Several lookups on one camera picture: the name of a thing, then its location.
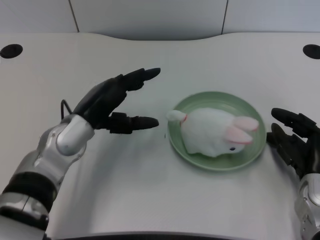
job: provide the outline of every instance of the white table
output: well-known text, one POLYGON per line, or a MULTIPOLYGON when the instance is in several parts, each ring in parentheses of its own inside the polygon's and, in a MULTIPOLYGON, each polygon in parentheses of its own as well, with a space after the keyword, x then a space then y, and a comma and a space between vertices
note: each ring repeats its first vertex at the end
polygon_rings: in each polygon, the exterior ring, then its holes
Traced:
POLYGON ((65 177, 50 213, 49 236, 187 232, 253 240, 299 239, 298 179, 267 146, 234 172, 209 172, 181 159, 165 114, 203 91, 251 103, 267 130, 271 109, 320 122, 320 60, 304 55, 320 33, 235 33, 196 41, 127 41, 87 33, 0 34, 20 56, 0 63, 0 190, 39 136, 59 123, 60 101, 74 108, 94 85, 139 68, 161 74, 117 109, 159 119, 159 127, 115 135, 96 131, 65 177))

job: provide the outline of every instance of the pink rabbit ear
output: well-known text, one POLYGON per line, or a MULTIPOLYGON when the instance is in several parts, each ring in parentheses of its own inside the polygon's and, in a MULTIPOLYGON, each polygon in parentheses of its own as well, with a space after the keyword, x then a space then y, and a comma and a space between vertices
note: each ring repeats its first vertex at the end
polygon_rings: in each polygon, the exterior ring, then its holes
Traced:
POLYGON ((256 131, 259 127, 259 122, 249 116, 237 116, 233 120, 233 125, 244 131, 256 131))
POLYGON ((235 126, 228 126, 224 138, 235 144, 250 144, 252 137, 235 126))

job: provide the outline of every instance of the black robotic finger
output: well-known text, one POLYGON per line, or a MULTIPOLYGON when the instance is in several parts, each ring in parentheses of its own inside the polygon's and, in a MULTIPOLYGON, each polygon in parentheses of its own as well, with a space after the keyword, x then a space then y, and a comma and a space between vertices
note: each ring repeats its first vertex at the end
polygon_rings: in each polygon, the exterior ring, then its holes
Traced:
POLYGON ((122 112, 113 112, 96 129, 110 130, 111 134, 132 134, 135 130, 151 129, 159 126, 157 119, 146 116, 128 117, 122 112))
POLYGON ((159 75, 160 71, 160 68, 152 68, 148 70, 141 68, 139 70, 130 72, 127 75, 121 76, 119 81, 123 88, 127 91, 136 91, 143 87, 144 81, 155 78, 159 75))

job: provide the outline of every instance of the black robotic palm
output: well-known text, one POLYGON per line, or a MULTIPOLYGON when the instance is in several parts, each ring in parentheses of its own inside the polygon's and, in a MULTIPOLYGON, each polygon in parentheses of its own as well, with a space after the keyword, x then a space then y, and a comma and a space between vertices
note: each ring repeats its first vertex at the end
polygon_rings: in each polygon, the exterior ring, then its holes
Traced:
POLYGON ((282 128, 273 123, 271 131, 267 134, 266 141, 277 149, 284 162, 291 165, 296 174, 302 178, 307 174, 320 173, 320 129, 316 123, 299 113, 274 108, 271 115, 301 138, 307 138, 304 142, 297 135, 287 135, 282 128))

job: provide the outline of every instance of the stuffed rabbit toy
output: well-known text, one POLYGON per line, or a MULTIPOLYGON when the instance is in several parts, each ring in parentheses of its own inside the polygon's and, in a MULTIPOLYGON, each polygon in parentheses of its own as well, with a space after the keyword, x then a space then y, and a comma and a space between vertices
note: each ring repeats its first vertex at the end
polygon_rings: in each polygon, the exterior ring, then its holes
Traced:
POLYGON ((214 108, 198 108, 189 114, 172 110, 169 121, 180 121, 181 134, 189 154, 209 157, 239 153, 253 138, 245 131, 256 131, 259 122, 248 116, 234 116, 214 108))

